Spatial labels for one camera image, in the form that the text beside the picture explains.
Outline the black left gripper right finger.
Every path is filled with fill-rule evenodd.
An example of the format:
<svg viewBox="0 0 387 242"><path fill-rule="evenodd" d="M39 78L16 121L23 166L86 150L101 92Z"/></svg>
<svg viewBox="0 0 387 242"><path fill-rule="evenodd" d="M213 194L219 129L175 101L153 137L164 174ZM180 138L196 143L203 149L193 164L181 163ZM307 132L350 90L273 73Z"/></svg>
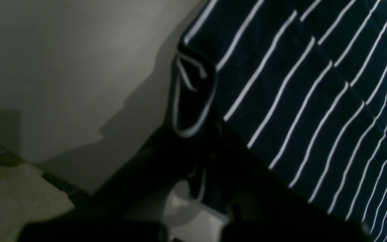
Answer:
<svg viewBox="0 0 387 242"><path fill-rule="evenodd" d="M309 204L252 155L219 115L205 122L205 168L229 222L221 242L370 242L366 225Z"/></svg>

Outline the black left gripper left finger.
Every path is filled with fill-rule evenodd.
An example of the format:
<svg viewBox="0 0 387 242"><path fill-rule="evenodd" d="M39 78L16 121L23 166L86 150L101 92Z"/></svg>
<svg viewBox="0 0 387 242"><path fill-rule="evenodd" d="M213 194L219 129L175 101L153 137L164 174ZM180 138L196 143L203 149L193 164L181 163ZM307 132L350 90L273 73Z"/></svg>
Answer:
<svg viewBox="0 0 387 242"><path fill-rule="evenodd" d="M86 204L42 222L25 225L19 242L167 242L166 225L155 218L128 218L157 208L152 196L172 188L188 173L183 142L170 124L159 127L143 147Z"/></svg>

